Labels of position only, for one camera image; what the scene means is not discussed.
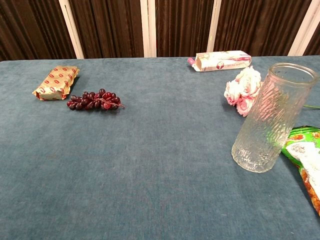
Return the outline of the pink artificial flower bouquet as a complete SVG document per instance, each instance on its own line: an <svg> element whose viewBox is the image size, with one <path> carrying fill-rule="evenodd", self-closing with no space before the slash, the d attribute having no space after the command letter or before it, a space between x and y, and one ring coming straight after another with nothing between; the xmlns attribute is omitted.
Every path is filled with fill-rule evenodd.
<svg viewBox="0 0 320 240"><path fill-rule="evenodd" d="M246 117L263 84L261 73L255 70L253 66L246 67L240 71L234 80L226 83L224 97L229 105L236 107L241 116Z"/></svg>

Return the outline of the blue carpeted table surface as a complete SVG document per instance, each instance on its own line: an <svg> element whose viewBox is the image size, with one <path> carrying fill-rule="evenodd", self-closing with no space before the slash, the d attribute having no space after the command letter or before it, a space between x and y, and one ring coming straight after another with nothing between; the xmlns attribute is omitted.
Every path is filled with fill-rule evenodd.
<svg viewBox="0 0 320 240"><path fill-rule="evenodd" d="M39 100L56 66L79 68L70 93ZM232 158L238 73L185 57L0 62L0 240L320 240L285 156L265 173ZM67 107L100 89L125 108Z"/></svg>

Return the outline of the textured transparent glass vase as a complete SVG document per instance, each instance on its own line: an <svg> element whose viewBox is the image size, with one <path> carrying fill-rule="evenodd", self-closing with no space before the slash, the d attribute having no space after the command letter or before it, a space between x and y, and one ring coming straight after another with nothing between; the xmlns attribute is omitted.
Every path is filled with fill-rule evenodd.
<svg viewBox="0 0 320 240"><path fill-rule="evenodd" d="M239 166L255 173L274 166L318 79L315 71L298 64L282 62L268 69L231 149Z"/></svg>

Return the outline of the dark red grape bunch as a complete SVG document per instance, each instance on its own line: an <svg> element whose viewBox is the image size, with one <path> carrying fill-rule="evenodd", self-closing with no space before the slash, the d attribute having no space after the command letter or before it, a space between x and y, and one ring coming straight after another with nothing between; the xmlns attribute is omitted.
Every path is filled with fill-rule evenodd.
<svg viewBox="0 0 320 240"><path fill-rule="evenodd" d="M101 88L98 92L83 92L82 96L72 95L66 103L70 110L77 111L115 111L124 109L121 99L114 93Z"/></svg>

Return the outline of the white pink toothpaste box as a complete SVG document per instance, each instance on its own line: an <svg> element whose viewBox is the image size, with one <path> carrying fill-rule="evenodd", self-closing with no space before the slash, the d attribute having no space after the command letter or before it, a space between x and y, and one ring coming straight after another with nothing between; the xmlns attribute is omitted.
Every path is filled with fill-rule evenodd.
<svg viewBox="0 0 320 240"><path fill-rule="evenodd" d="M252 57L241 50L214 51L197 53L195 59L189 57L187 62L196 72L210 72L249 67Z"/></svg>

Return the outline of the dark brown curtain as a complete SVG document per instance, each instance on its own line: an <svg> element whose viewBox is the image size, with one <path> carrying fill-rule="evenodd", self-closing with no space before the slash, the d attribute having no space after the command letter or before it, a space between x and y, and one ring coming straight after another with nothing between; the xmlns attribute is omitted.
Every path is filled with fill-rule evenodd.
<svg viewBox="0 0 320 240"><path fill-rule="evenodd" d="M312 0L222 0L214 51L287 56ZM85 59L144 57L140 0L69 0ZM155 0L157 57L207 50L214 0ZM320 55L320 23L304 55ZM76 59L59 0L0 0L0 61Z"/></svg>

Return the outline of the gold red-printed snack packet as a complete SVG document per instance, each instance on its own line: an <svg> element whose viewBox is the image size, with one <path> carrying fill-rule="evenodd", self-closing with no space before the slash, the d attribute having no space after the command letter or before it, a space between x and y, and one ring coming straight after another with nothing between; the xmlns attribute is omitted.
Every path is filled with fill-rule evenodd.
<svg viewBox="0 0 320 240"><path fill-rule="evenodd" d="M40 101L64 100L71 91L80 69L77 66L54 67L32 92Z"/></svg>

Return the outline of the green snack bag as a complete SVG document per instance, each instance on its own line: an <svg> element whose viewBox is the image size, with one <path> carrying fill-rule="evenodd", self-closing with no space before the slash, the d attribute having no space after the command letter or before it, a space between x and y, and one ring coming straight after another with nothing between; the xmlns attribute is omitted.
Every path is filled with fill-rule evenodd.
<svg viewBox="0 0 320 240"><path fill-rule="evenodd" d="M294 127L281 152L298 168L311 203L320 216L320 128Z"/></svg>

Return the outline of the white frame post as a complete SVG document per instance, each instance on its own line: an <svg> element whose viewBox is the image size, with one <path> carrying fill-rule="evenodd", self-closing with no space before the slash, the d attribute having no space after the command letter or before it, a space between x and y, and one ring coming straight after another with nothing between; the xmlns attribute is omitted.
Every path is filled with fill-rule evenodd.
<svg viewBox="0 0 320 240"><path fill-rule="evenodd" d="M302 56L320 23L320 0L312 0L294 38L288 56Z"/></svg>
<svg viewBox="0 0 320 240"><path fill-rule="evenodd" d="M214 0L206 52L213 52L219 23L222 0Z"/></svg>
<svg viewBox="0 0 320 240"><path fill-rule="evenodd" d="M143 55L157 57L156 0L139 0L141 12Z"/></svg>
<svg viewBox="0 0 320 240"><path fill-rule="evenodd" d="M84 59L81 41L78 35L76 23L73 17L69 0L58 0L64 21L68 30L68 34L72 43L73 50L77 59Z"/></svg>

